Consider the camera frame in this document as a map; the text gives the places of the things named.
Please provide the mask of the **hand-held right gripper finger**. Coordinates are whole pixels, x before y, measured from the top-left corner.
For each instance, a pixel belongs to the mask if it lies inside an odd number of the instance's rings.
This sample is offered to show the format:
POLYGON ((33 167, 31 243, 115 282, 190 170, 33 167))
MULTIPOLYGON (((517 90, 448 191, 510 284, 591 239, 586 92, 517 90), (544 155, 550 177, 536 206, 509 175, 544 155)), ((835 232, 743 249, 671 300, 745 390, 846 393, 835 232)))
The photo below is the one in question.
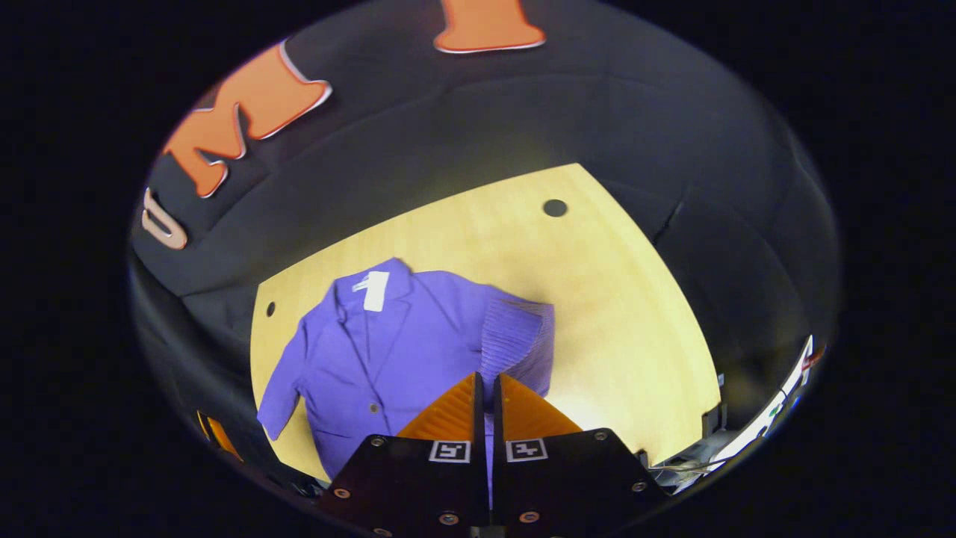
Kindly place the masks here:
POLYGON ((471 537, 491 521, 482 403, 474 372, 396 436, 366 436, 318 510, 362 537, 471 537))
POLYGON ((505 534, 620 534, 669 504, 609 428, 581 428, 506 375, 494 404, 492 521, 505 534))

